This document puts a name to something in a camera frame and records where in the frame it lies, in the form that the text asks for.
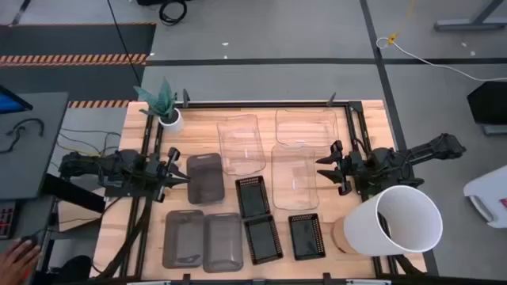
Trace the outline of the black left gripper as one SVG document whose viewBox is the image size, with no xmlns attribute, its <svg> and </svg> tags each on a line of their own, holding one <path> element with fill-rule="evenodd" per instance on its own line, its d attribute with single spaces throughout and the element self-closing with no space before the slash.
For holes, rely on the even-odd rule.
<svg viewBox="0 0 507 285">
<path fill-rule="evenodd" d="M 161 161 L 160 156 L 156 153 L 150 154 L 146 166 L 146 175 L 148 189 L 152 191 L 154 201 L 161 203 L 164 200 L 165 188 L 189 183 L 189 177 L 175 165 L 180 155 L 180 151 L 175 147 L 170 147 L 169 161 Z"/>
</svg>

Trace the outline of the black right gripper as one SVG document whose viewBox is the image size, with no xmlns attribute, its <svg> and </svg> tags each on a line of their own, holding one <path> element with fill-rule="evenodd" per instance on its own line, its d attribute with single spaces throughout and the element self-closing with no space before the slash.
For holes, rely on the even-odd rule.
<svg viewBox="0 0 507 285">
<path fill-rule="evenodd" d="M 362 165 L 362 155 L 359 150 L 349 151 L 343 155 L 343 146 L 341 140 L 336 140 L 332 145 L 330 156 L 320 158 L 317 164 L 331 165 L 336 162 L 334 170 L 319 169 L 317 173 L 331 180 L 334 184 L 339 184 L 338 193 L 340 196 L 348 195 L 352 191 L 352 185 L 347 177 L 353 177 L 359 173 Z"/>
</svg>

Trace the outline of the smoked grey plastic basket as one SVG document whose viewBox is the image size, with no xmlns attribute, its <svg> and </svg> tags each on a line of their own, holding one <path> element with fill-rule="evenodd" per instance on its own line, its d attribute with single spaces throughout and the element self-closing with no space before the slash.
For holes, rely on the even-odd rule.
<svg viewBox="0 0 507 285">
<path fill-rule="evenodd" d="M 218 153 L 198 154 L 186 161 L 188 200 L 191 204 L 218 203 L 225 197 L 222 158 Z"/>
<path fill-rule="evenodd" d="M 204 213 L 199 210 L 170 211 L 162 250 L 164 268 L 198 268 L 204 259 Z"/>
<path fill-rule="evenodd" d="M 204 217 L 204 259 L 207 273 L 238 272 L 243 267 L 242 219 L 238 213 Z"/>
</svg>

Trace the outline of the clear plastic basket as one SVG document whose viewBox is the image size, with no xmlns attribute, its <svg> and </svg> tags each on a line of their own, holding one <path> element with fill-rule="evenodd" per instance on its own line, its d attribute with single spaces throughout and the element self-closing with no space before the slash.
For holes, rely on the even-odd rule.
<svg viewBox="0 0 507 285">
<path fill-rule="evenodd" d="M 272 201 L 288 211 L 315 209 L 319 205 L 314 169 L 315 148 L 276 144 L 272 149 Z"/>
<path fill-rule="evenodd" d="M 217 123 L 223 171 L 228 176 L 246 176 L 266 166 L 257 116 L 227 117 Z"/>
<path fill-rule="evenodd" d="M 338 140 L 337 118 L 333 111 L 276 111 L 276 140 L 286 146 L 330 146 Z"/>
</svg>

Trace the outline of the black mesh basket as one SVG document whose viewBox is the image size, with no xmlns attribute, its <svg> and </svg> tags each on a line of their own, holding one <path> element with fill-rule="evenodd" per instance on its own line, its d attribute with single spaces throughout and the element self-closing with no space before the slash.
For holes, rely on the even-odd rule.
<svg viewBox="0 0 507 285">
<path fill-rule="evenodd" d="M 276 223 L 271 215 L 244 222 L 246 239 L 253 265 L 264 264 L 284 257 Z"/>
<path fill-rule="evenodd" d="M 320 222 L 316 213 L 288 217 L 292 248 L 296 260 L 313 260 L 326 256 Z"/>
<path fill-rule="evenodd" d="M 240 215 L 243 219 L 271 213 L 263 176 L 247 177 L 235 181 Z"/>
</svg>

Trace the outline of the white plant pot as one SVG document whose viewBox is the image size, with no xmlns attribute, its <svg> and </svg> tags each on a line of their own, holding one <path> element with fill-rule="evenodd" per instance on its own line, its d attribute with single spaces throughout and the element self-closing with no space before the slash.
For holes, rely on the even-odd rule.
<svg viewBox="0 0 507 285">
<path fill-rule="evenodd" d="M 161 124 L 162 129 L 169 133 L 178 133 L 184 127 L 184 119 L 178 108 L 173 110 L 170 118 L 159 117 L 158 122 Z"/>
</svg>

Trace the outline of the round wooden lamp base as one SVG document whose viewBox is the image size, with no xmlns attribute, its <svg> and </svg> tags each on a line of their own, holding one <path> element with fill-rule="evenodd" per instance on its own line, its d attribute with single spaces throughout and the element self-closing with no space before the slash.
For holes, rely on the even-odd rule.
<svg viewBox="0 0 507 285">
<path fill-rule="evenodd" d="M 357 255 L 358 252 L 349 244 L 344 230 L 345 218 L 338 218 L 332 227 L 331 237 L 337 249 L 345 254 Z"/>
</svg>

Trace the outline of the green artificial plant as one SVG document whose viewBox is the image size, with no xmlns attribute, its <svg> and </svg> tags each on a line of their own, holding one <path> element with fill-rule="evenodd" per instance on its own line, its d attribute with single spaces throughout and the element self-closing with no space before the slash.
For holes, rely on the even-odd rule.
<svg viewBox="0 0 507 285">
<path fill-rule="evenodd" d="M 134 90 L 137 92 L 139 99 L 146 102 L 149 106 L 149 109 L 140 109 L 141 113 L 165 119 L 170 119 L 172 117 L 177 100 L 177 94 L 172 92 L 170 84 L 166 78 L 163 78 L 162 85 L 157 96 L 149 93 L 139 86 L 134 86 Z"/>
</svg>

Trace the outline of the white cylindrical bin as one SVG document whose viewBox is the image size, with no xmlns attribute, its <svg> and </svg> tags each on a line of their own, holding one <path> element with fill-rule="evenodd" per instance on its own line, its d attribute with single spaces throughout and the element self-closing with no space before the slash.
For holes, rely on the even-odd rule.
<svg viewBox="0 0 507 285">
<path fill-rule="evenodd" d="M 355 252 L 370 257 L 427 252 L 442 233 L 435 203 L 405 185 L 385 189 L 344 219 L 345 240 Z"/>
</svg>

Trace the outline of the black desk beam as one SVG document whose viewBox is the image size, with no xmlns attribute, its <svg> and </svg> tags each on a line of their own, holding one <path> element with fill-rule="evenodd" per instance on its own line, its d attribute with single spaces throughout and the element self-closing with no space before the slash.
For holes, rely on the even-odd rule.
<svg viewBox="0 0 507 285">
<path fill-rule="evenodd" d="M 42 193 L 100 214 L 105 209 L 105 201 L 102 196 L 49 173 L 45 175 Z"/>
</svg>

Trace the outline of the short orange black hazard tape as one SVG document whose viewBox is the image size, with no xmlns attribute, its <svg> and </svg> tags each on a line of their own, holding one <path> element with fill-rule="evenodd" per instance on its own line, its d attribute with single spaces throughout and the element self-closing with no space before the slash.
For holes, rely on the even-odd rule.
<svg viewBox="0 0 507 285">
<path fill-rule="evenodd" d="M 71 101 L 68 108 L 127 108 L 129 100 Z"/>
</svg>

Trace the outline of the person's leg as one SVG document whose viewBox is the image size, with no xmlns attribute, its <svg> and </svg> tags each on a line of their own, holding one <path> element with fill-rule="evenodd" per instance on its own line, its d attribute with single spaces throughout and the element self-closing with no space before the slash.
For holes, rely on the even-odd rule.
<svg viewBox="0 0 507 285">
<path fill-rule="evenodd" d="M 59 273 L 51 281 L 51 285 L 85 281 L 89 278 L 91 268 L 92 260 L 89 256 L 75 256 L 61 267 Z"/>
</svg>

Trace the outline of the grey desk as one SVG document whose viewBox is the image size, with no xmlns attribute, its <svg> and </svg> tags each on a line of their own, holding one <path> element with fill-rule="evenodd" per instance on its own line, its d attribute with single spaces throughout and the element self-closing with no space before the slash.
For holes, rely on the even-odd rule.
<svg viewBox="0 0 507 285">
<path fill-rule="evenodd" d="M 67 110 L 67 93 L 25 93 L 32 110 L 0 114 L 0 200 L 39 195 Z"/>
</svg>

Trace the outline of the long orange black hazard tape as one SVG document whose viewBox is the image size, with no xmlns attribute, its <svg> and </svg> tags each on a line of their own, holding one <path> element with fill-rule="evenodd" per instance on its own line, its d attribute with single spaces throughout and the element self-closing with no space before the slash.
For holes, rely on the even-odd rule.
<svg viewBox="0 0 507 285">
<path fill-rule="evenodd" d="M 145 65 L 147 54 L 0 55 L 0 67 Z"/>
</svg>

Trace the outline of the white plastic object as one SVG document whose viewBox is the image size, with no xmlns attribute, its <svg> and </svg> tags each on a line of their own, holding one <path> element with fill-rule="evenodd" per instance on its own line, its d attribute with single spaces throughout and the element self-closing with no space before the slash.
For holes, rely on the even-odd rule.
<svg viewBox="0 0 507 285">
<path fill-rule="evenodd" d="M 507 165 L 468 182 L 463 194 L 493 228 L 507 228 Z"/>
</svg>

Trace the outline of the black floor mat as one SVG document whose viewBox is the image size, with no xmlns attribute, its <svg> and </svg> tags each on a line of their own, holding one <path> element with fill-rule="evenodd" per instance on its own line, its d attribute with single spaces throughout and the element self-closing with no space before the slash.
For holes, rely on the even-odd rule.
<svg viewBox="0 0 507 285">
<path fill-rule="evenodd" d="M 150 54 L 155 25 L 0 25 L 0 55 Z M 68 93 L 70 101 L 130 100 L 145 65 L 7 66 L 0 85 L 15 93 Z"/>
</svg>

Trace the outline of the black box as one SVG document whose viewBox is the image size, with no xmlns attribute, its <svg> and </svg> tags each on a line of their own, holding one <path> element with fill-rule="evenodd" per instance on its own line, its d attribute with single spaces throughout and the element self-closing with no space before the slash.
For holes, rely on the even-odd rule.
<svg viewBox="0 0 507 285">
<path fill-rule="evenodd" d="M 467 101 L 485 135 L 507 135 L 507 82 L 484 82 Z"/>
</svg>

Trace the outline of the black keyboard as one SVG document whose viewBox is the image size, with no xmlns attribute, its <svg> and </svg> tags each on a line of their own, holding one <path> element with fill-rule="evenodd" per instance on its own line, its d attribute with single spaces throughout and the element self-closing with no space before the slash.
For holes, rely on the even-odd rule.
<svg viewBox="0 0 507 285">
<path fill-rule="evenodd" d="M 11 239 L 16 227 L 17 202 L 0 201 L 0 240 Z"/>
</svg>

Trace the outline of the computer monitor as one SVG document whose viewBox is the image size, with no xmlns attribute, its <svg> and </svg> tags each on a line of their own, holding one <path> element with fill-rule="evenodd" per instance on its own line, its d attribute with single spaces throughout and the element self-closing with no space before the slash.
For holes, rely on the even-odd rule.
<svg viewBox="0 0 507 285">
<path fill-rule="evenodd" d="M 24 112 L 32 109 L 33 106 L 30 103 L 0 85 L 0 114 Z"/>
</svg>

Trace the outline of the person's hand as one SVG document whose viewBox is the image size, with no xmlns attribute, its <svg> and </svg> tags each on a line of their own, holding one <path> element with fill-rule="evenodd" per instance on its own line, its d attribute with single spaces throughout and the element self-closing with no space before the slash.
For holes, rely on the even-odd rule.
<svg viewBox="0 0 507 285">
<path fill-rule="evenodd" d="M 21 285 L 40 259 L 40 246 L 16 239 L 0 253 L 0 285 Z"/>
</svg>

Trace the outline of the grey metal table foot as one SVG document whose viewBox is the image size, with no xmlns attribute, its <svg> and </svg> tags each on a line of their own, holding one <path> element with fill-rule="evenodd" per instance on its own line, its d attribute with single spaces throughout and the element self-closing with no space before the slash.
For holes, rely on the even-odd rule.
<svg viewBox="0 0 507 285">
<path fill-rule="evenodd" d="M 476 15 L 464 19 L 447 19 L 436 21 L 433 28 L 437 32 L 443 31 L 480 31 L 502 30 L 507 28 L 507 17 L 491 17 L 491 14 L 504 0 L 491 0 Z"/>
</svg>

